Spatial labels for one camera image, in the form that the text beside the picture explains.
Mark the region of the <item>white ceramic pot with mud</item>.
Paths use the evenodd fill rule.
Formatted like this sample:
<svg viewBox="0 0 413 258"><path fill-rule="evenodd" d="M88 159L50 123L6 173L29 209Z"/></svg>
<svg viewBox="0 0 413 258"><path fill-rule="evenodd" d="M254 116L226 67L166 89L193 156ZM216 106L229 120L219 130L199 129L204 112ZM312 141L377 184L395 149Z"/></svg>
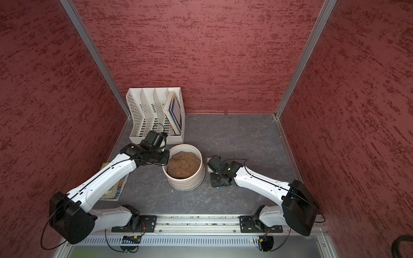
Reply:
<svg viewBox="0 0 413 258"><path fill-rule="evenodd" d="M169 184L179 191L195 189L205 177L201 152L195 146L188 144L172 147L168 163L162 167L162 170Z"/></svg>

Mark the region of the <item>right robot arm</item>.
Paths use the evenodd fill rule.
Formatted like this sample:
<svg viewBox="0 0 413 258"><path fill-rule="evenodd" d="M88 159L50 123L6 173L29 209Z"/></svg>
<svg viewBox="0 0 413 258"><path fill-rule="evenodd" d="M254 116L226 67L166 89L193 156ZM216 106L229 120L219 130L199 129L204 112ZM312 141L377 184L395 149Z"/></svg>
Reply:
<svg viewBox="0 0 413 258"><path fill-rule="evenodd" d="M207 163L212 187L238 186L252 190L275 203L274 206L261 205L255 214L240 219L244 232L275 232L278 226L289 226L303 236L310 236L319 205L306 186L294 180L282 182L261 175L246 166L239 159L228 163L219 155Z"/></svg>

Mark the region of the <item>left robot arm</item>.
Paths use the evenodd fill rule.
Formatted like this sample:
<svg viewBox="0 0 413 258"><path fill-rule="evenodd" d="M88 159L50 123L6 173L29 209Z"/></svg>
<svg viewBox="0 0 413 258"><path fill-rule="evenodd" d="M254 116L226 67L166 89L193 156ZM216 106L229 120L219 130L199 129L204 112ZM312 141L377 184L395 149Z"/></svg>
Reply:
<svg viewBox="0 0 413 258"><path fill-rule="evenodd" d="M165 166L170 152L165 149L168 134L149 131L140 144L128 144L104 168L68 193L57 192L49 199L46 223L68 243L83 241L90 233L119 227L141 230L140 212L130 205L96 210L94 205L123 177L141 166Z"/></svg>

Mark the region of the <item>book in organizer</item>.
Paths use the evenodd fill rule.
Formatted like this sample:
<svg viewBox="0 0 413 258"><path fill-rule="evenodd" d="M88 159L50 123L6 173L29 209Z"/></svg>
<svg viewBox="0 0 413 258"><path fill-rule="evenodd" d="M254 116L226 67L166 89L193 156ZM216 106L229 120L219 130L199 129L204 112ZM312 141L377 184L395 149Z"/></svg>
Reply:
<svg viewBox="0 0 413 258"><path fill-rule="evenodd" d="M169 91L166 103L163 106L163 112L167 117L175 135L182 133L182 115L181 106L175 91Z"/></svg>

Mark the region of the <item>white file organizer rack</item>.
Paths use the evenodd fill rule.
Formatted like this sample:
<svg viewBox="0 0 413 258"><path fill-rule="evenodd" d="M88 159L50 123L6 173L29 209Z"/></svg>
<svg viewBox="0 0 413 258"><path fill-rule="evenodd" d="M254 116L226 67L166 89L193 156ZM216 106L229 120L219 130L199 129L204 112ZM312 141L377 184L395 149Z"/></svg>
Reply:
<svg viewBox="0 0 413 258"><path fill-rule="evenodd" d="M163 112L169 91L175 91L181 106L182 133L180 135L174 134ZM186 114L180 87L130 88L126 94L126 101L133 120L130 133L130 140L133 143L138 144L144 140L150 130L167 133L168 145L184 143Z"/></svg>

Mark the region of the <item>green book on table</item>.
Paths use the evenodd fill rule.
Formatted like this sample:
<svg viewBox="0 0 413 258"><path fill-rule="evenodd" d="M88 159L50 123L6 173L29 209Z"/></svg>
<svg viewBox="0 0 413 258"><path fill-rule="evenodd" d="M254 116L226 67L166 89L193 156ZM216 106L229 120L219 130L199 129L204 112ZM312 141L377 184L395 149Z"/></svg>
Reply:
<svg viewBox="0 0 413 258"><path fill-rule="evenodd" d="M121 178L114 186L105 192L100 201L119 201L129 175Z"/></svg>

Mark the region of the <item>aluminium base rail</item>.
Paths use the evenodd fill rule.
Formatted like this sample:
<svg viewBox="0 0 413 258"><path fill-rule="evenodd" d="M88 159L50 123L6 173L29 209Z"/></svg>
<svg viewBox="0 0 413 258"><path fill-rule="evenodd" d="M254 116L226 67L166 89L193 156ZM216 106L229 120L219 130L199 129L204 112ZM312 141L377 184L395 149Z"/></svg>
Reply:
<svg viewBox="0 0 413 258"><path fill-rule="evenodd" d="M261 235L264 233L242 233L239 216L241 215L157 215L153 233L143 235ZM92 235L141 235L141 233L114 233L111 228L90 233Z"/></svg>

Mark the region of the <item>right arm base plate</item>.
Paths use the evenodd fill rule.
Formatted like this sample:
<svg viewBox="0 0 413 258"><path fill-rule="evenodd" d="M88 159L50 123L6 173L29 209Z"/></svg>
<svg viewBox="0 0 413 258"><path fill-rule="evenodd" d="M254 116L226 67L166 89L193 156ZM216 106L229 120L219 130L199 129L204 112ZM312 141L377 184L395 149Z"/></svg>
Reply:
<svg viewBox="0 0 413 258"><path fill-rule="evenodd" d="M242 233L283 233L281 225L274 225L271 227L262 223L258 217L255 216L239 216L240 230Z"/></svg>

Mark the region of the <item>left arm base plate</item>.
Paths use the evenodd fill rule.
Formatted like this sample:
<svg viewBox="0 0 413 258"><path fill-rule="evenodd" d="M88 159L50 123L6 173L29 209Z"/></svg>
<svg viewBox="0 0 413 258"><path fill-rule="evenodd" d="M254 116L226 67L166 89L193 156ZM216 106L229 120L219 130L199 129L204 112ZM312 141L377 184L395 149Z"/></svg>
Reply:
<svg viewBox="0 0 413 258"><path fill-rule="evenodd" d="M158 217L155 215L140 215L132 217L125 226L112 227L114 233L153 233L157 224Z"/></svg>

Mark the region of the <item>left aluminium corner post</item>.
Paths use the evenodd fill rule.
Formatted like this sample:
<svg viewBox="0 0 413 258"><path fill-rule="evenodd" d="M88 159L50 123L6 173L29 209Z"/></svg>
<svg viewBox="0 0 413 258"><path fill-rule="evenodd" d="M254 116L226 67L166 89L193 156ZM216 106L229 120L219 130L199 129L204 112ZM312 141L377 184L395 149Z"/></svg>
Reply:
<svg viewBox="0 0 413 258"><path fill-rule="evenodd" d="M62 5L65 13L68 15L69 19L71 20L72 24L74 25L77 33L79 34L80 38L82 39L83 43L85 44L87 50L89 51L91 57L93 58L95 64L99 68L101 74L103 75L106 83L108 84L109 88L111 89L113 95L115 96L118 104L121 106L122 110L126 114L127 118L131 118L131 112L127 105L123 94L120 92L115 79L113 78L112 74L109 71L103 57L101 56L96 44L94 43L90 33L88 32L84 22L82 21L80 14L78 13L73 1L70 0L60 0L60 4Z"/></svg>

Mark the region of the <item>aluminium corner post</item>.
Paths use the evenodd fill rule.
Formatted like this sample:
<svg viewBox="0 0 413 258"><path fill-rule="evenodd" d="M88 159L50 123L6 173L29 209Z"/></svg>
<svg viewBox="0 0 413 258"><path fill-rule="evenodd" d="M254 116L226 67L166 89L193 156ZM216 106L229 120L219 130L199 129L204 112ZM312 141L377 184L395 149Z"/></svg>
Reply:
<svg viewBox="0 0 413 258"><path fill-rule="evenodd" d="M112 74L109 71L103 57L101 56L96 44L94 43L90 33L88 32L84 22L82 21L80 14L78 13L73 1L70 0L60 0L60 4L62 5L65 13L68 15L69 19L71 20L72 24L74 25L77 33L79 34L80 38L82 39L83 43L85 44L87 50L89 51L91 57L93 58L95 64L99 68L101 74L103 75L106 83L108 84L109 88L111 89L113 95L115 96L118 104L121 106L122 110L126 114L127 118L131 118L131 112L127 105L123 94L120 92L115 79L113 78Z"/></svg>
<svg viewBox="0 0 413 258"><path fill-rule="evenodd" d="M337 0L325 0L321 11L316 19L315 25L310 33L310 36L305 44L303 52L300 56L299 62L292 74L292 77L289 81L289 84L286 88L286 91L281 99L281 102L276 110L275 117L277 120L281 120L282 113L300 79L301 74L304 71L304 68L318 42L319 37L322 34L322 31L336 5Z"/></svg>

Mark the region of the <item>right aluminium corner post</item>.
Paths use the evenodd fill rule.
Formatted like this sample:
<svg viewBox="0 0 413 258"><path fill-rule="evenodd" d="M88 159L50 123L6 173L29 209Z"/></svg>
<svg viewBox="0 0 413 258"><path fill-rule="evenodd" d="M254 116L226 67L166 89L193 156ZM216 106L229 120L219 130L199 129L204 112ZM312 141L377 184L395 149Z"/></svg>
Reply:
<svg viewBox="0 0 413 258"><path fill-rule="evenodd" d="M319 37L322 34L322 31L336 5L337 0L325 0L321 11L316 19L315 25L310 33L310 36L305 44L303 52L300 56L299 62L292 74L292 77L289 81L289 84L286 88L286 91L281 99L281 102L276 110L275 117L277 120L281 120L282 113L300 79L301 74L304 71L304 68L318 42Z"/></svg>

